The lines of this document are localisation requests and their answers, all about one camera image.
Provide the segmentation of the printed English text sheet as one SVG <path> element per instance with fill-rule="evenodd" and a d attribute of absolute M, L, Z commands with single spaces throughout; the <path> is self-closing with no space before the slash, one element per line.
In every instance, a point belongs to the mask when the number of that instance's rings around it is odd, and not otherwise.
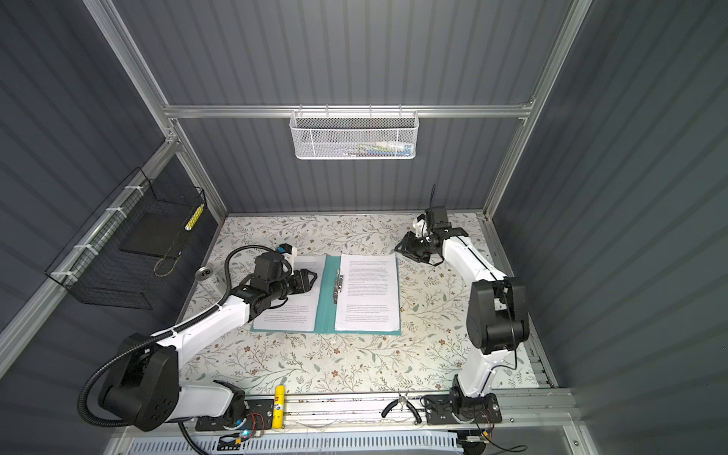
<path fill-rule="evenodd" d="M 283 331 L 314 333 L 322 288 L 322 274 L 326 256 L 300 256 L 295 260 L 295 269 L 308 269 L 318 275 L 310 291 L 292 295 L 288 302 L 277 309 L 269 309 L 254 320 L 256 331 Z"/>

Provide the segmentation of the teal paper folder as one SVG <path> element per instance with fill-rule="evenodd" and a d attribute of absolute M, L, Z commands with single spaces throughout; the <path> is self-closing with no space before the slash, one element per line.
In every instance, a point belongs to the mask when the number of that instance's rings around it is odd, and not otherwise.
<path fill-rule="evenodd" d="M 369 332 L 337 332 L 335 330 L 337 305 L 333 302 L 333 291 L 337 272 L 340 268 L 341 257 L 330 255 L 324 256 L 326 256 L 326 262 L 325 269 L 322 274 L 322 288 L 320 288 L 320 302 L 318 303 L 318 313 L 314 334 L 349 333 L 399 336 L 401 334 L 401 325 L 398 332 L 391 334 Z"/>

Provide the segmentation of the white paper sheet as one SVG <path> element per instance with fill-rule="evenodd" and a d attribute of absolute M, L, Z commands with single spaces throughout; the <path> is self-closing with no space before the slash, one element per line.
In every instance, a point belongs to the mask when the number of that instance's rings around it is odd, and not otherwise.
<path fill-rule="evenodd" d="M 398 268 L 394 254 L 342 255 L 335 330 L 391 334 L 400 330 Z"/>

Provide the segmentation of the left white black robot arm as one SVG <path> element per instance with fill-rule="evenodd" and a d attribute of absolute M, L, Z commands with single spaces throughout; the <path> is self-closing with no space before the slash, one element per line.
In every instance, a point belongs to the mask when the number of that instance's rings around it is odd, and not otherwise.
<path fill-rule="evenodd" d="M 83 385 L 77 401 L 81 418 L 98 427 L 143 431 L 195 418 L 218 419 L 230 430 L 246 426 L 243 390 L 220 380 L 184 384 L 179 371 L 223 335 L 319 284 L 318 273 L 294 267 L 290 246 L 264 246 L 261 252 L 239 284 L 232 282 L 231 264 L 224 263 L 226 288 L 201 314 L 151 336 L 127 337 Z"/>

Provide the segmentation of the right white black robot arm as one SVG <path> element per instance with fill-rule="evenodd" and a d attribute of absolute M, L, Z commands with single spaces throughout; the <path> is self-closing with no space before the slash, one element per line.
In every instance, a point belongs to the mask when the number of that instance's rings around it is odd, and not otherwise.
<path fill-rule="evenodd" d="M 464 422 L 502 421 L 492 394 L 496 369 L 515 370 L 506 358 L 530 335 L 526 288 L 488 261 L 461 227 L 453 227 L 443 206 L 431 206 L 413 223 L 394 250 L 419 264 L 441 258 L 470 286 L 466 333 L 471 342 L 464 365 L 449 391 L 449 409 Z"/>

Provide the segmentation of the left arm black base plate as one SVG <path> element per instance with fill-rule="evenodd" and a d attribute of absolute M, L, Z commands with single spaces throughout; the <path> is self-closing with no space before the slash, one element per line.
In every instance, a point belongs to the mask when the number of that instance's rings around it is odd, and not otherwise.
<path fill-rule="evenodd" d="M 196 431 L 270 430 L 274 399 L 246 399 L 220 417 L 200 417 Z"/>

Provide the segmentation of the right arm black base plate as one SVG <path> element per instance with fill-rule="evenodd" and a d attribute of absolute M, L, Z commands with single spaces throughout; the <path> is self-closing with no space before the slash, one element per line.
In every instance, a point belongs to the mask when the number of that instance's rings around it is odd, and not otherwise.
<path fill-rule="evenodd" d="M 427 422 L 432 426 L 479 424 L 494 426 L 502 422 L 502 412 L 495 394 L 482 397 L 455 397 L 426 394 L 420 398 Z"/>

